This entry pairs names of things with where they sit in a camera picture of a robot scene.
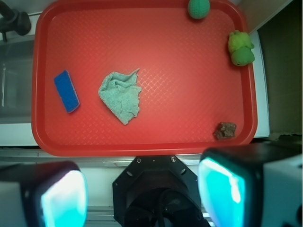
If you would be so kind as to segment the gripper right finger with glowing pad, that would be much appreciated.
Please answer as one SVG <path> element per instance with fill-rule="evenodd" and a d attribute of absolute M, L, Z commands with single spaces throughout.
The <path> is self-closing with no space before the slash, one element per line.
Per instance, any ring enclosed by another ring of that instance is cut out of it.
<path fill-rule="evenodd" d="M 300 227 L 303 148 L 280 141 L 208 148 L 198 188 L 217 227 Z"/>

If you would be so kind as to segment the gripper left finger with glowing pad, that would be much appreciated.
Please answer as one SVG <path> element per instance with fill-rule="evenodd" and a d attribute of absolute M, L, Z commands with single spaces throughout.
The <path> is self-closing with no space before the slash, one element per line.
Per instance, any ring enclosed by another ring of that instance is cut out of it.
<path fill-rule="evenodd" d="M 0 168 L 2 227 L 82 227 L 87 209 L 86 178 L 71 161 Z"/>

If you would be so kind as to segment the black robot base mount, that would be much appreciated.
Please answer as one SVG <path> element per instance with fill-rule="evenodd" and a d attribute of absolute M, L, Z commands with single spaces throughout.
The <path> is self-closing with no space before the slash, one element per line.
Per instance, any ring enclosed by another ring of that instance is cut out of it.
<path fill-rule="evenodd" d="M 208 227 L 197 175 L 176 156 L 136 157 L 114 180 L 114 219 L 123 227 Z"/>

